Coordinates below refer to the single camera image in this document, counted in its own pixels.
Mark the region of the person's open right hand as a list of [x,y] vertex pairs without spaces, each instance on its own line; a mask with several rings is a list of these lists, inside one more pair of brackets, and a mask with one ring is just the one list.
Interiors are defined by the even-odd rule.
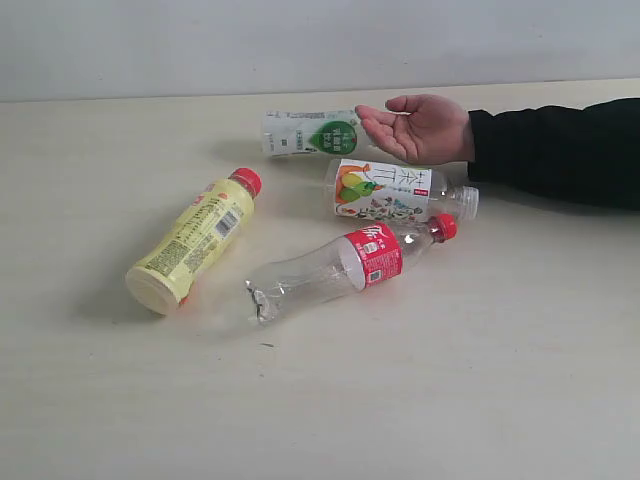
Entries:
[[403,95],[383,110],[358,105],[355,112],[372,143],[409,164],[443,165],[475,160],[469,112],[436,95]]

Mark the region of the black sleeved right forearm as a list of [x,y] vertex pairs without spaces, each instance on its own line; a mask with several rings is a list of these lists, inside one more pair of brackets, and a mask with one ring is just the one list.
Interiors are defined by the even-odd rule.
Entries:
[[474,182],[556,200],[639,209],[639,100],[583,109],[544,106],[469,113]]

